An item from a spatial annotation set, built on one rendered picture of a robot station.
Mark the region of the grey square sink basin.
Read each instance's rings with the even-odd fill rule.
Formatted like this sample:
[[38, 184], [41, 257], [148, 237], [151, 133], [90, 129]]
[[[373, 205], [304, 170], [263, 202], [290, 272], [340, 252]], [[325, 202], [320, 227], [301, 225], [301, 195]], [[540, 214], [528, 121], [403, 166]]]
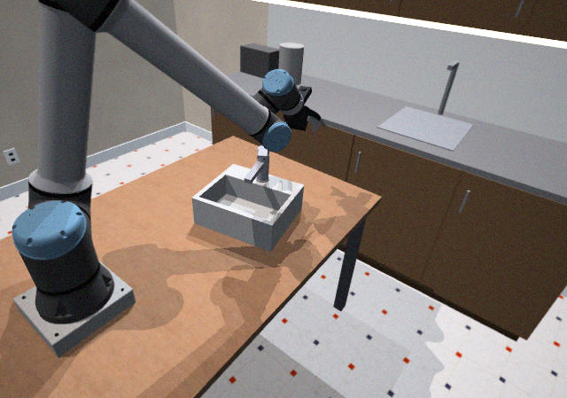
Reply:
[[246, 183], [250, 170], [233, 164], [193, 196], [194, 223], [271, 252], [302, 209], [304, 184]]

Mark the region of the grey mixer tap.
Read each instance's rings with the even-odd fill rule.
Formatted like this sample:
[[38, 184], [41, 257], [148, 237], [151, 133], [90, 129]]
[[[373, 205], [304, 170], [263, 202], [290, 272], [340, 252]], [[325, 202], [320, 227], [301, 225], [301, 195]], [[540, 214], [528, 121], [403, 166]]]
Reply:
[[244, 180], [246, 183], [252, 184], [254, 179], [260, 183], [266, 183], [269, 181], [268, 176], [269, 171], [269, 151], [262, 146], [258, 147], [257, 162], [254, 164], [252, 169], [245, 176]]

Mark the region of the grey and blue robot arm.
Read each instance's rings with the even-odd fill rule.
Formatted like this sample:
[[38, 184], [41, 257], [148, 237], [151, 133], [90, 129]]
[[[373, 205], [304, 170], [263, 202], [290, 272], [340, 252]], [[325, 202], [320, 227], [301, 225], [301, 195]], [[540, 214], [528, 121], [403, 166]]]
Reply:
[[135, 0], [38, 3], [38, 170], [28, 178], [29, 209], [15, 220], [12, 237], [35, 283], [40, 317], [71, 324], [97, 313], [114, 290], [92, 241], [93, 180], [86, 172], [95, 33], [124, 43], [270, 152], [291, 140], [276, 114], [298, 113], [312, 88], [298, 89], [276, 69], [251, 97]]

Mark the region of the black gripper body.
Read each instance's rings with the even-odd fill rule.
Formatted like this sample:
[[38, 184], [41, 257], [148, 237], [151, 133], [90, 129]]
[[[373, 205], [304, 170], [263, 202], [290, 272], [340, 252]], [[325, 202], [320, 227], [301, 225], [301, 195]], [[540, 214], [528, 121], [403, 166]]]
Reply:
[[303, 105], [302, 109], [294, 115], [283, 115], [284, 122], [288, 124], [291, 129], [299, 129], [306, 131], [307, 116], [309, 115], [308, 107]]

